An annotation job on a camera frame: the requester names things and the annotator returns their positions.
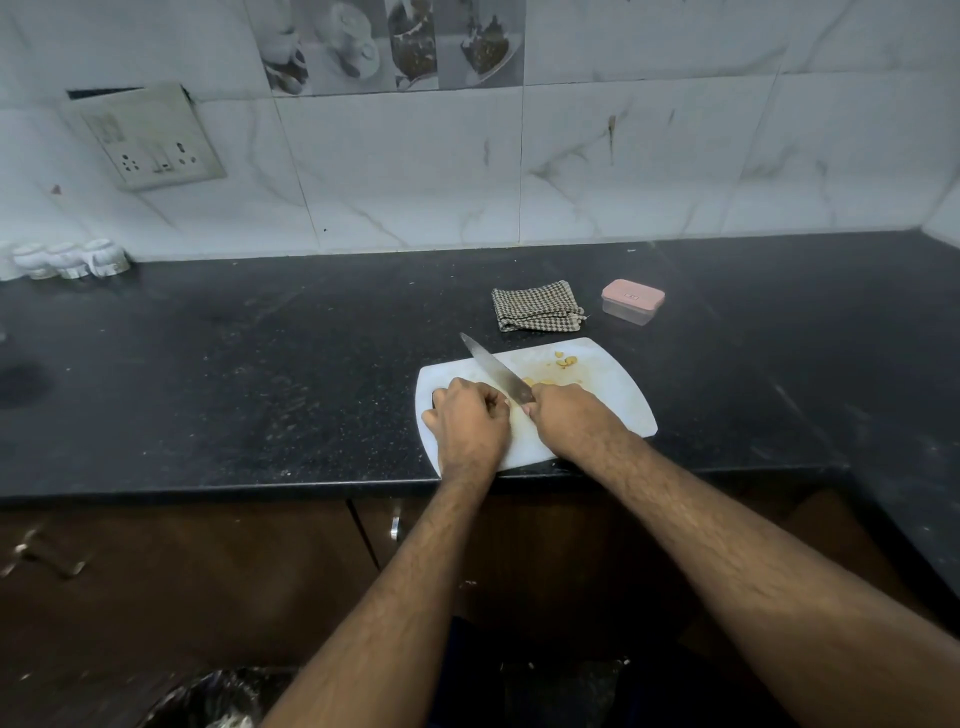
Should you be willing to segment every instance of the cabinet handle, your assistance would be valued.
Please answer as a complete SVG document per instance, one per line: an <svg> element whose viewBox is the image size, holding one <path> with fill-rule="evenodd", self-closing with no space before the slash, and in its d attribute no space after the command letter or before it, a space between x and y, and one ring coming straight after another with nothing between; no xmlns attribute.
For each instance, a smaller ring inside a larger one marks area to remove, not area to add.
<svg viewBox="0 0 960 728"><path fill-rule="evenodd" d="M86 561L73 561L58 552L46 539L40 539L40 529L31 528L23 540L13 547L14 559L0 570L0 577L9 576L22 561L36 561L52 569L61 579L72 579L84 570Z"/></svg>

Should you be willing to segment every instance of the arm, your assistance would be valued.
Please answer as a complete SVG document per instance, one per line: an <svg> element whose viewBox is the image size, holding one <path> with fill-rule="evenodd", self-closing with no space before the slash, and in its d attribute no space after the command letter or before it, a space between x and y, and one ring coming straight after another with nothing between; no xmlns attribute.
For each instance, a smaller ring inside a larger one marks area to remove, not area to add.
<svg viewBox="0 0 960 728"><path fill-rule="evenodd" d="M958 641L659 455L580 387L534 392L524 409L543 442L636 514L803 726L960 724Z"/></svg>
<svg viewBox="0 0 960 728"><path fill-rule="evenodd" d="M356 608L298 675L264 728L422 726L430 711L470 526L510 442L510 409L454 379L423 419L440 488Z"/></svg>

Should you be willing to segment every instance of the white marble tile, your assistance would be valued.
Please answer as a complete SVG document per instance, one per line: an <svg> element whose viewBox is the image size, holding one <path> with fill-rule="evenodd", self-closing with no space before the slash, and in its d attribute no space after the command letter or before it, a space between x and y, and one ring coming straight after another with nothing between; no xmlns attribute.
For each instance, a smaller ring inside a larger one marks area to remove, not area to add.
<svg viewBox="0 0 960 728"><path fill-rule="evenodd" d="M924 223L924 232L960 248L960 182L955 182L944 200Z"/></svg>
<svg viewBox="0 0 960 728"><path fill-rule="evenodd" d="M527 0L524 83L776 73L790 0Z"/></svg>
<svg viewBox="0 0 960 728"><path fill-rule="evenodd" d="M195 99L270 95L243 0L11 0L0 103L179 81Z"/></svg>
<svg viewBox="0 0 960 728"><path fill-rule="evenodd" d="M718 233L772 83L527 87L521 242Z"/></svg>
<svg viewBox="0 0 960 728"><path fill-rule="evenodd" d="M931 73L780 76L723 232L920 225L960 158L958 97Z"/></svg>
<svg viewBox="0 0 960 728"><path fill-rule="evenodd" d="M0 238L52 243L94 237L84 213L96 195L84 170L98 170L50 110L0 110Z"/></svg>
<svg viewBox="0 0 960 728"><path fill-rule="evenodd" d="M273 101L206 102L199 114L228 176L131 193L65 117L0 111L0 236L110 237L140 260L317 253Z"/></svg>
<svg viewBox="0 0 960 728"><path fill-rule="evenodd" d="M277 99L325 252L518 237L521 88Z"/></svg>
<svg viewBox="0 0 960 728"><path fill-rule="evenodd" d="M782 73L957 67L957 0L800 0Z"/></svg>

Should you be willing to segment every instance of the stain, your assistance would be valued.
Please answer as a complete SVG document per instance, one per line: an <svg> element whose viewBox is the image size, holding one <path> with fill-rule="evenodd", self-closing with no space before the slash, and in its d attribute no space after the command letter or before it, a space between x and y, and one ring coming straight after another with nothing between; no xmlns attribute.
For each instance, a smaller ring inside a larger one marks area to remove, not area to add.
<svg viewBox="0 0 960 728"><path fill-rule="evenodd" d="M607 119L607 135L610 137L610 166L613 166L613 131L616 129L616 115Z"/></svg>
<svg viewBox="0 0 960 728"><path fill-rule="evenodd" d="M17 409L42 400L53 389L46 370L33 362L0 371L0 409Z"/></svg>

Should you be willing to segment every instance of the white canister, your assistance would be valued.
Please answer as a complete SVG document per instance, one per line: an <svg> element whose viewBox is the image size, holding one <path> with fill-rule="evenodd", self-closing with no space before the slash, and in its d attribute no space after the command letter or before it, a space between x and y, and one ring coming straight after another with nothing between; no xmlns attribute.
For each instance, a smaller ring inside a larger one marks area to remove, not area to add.
<svg viewBox="0 0 960 728"><path fill-rule="evenodd" d="M10 241L0 240L0 280L18 279L25 273L13 262L14 247Z"/></svg>
<svg viewBox="0 0 960 728"><path fill-rule="evenodd" d="M105 237L85 243L81 254L86 267L97 278L116 276L130 270L130 261L123 248Z"/></svg>
<svg viewBox="0 0 960 728"><path fill-rule="evenodd" d="M49 279L57 274L39 243L18 245L12 250L12 254L16 267L34 280Z"/></svg>
<svg viewBox="0 0 960 728"><path fill-rule="evenodd" d="M47 247L47 262L57 269L61 278L81 279L90 271L84 262L84 254L74 243L57 243Z"/></svg>

